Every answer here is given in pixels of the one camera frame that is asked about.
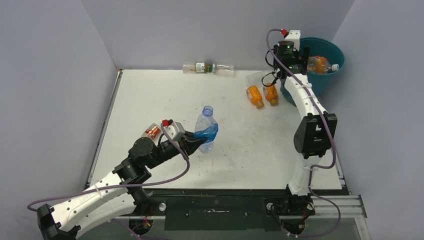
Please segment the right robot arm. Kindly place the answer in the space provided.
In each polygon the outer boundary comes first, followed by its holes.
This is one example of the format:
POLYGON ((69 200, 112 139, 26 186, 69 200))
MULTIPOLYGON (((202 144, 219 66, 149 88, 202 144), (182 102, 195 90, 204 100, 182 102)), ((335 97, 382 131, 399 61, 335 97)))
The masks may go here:
POLYGON ((290 40, 279 41, 273 49, 278 59, 274 66, 280 69, 282 87, 289 93, 301 117, 293 143, 299 153, 293 176, 287 188, 291 195, 283 199, 283 209, 296 214, 303 207, 300 197, 310 196, 314 171, 331 149, 337 126, 337 117, 328 113, 319 103, 308 80, 307 59, 299 58, 299 50, 290 40))

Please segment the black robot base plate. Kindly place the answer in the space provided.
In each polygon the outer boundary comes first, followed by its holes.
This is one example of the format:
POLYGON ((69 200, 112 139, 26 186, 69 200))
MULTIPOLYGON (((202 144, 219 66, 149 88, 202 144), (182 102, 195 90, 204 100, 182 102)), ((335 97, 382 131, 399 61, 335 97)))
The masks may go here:
POLYGON ((148 189, 151 196, 129 213, 130 226, 164 221, 166 231, 302 230, 315 215, 311 196, 285 189, 148 189))

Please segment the crushed blue label bottle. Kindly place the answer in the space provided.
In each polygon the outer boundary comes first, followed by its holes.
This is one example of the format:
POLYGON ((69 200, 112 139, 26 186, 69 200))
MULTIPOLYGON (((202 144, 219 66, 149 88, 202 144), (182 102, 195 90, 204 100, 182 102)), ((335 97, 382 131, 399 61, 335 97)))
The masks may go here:
POLYGON ((194 128, 195 137, 207 138, 206 142, 199 147, 200 152, 207 154, 213 149, 218 131, 219 125, 214 119, 214 108, 206 105, 198 116, 194 128))

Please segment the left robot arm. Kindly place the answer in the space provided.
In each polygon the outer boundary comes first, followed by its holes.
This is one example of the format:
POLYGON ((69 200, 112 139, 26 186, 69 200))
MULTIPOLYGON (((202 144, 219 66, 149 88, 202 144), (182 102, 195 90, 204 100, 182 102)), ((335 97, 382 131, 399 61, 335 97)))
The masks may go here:
POLYGON ((37 208, 37 224, 45 240, 75 240, 88 230, 115 217, 149 210, 149 196, 142 188, 152 169, 180 153, 193 154, 207 137, 184 133, 178 141, 160 145, 148 137, 135 141, 128 157, 104 178, 79 196, 67 197, 62 203, 37 208))

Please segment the large orange label bottle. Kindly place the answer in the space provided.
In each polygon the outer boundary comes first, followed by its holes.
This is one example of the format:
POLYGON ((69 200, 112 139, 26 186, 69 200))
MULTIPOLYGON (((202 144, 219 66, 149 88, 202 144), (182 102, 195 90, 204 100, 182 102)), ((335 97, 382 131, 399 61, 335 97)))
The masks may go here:
POLYGON ((329 74, 340 70, 339 64, 331 64, 323 56, 310 56, 307 63, 307 71, 317 74, 329 74))

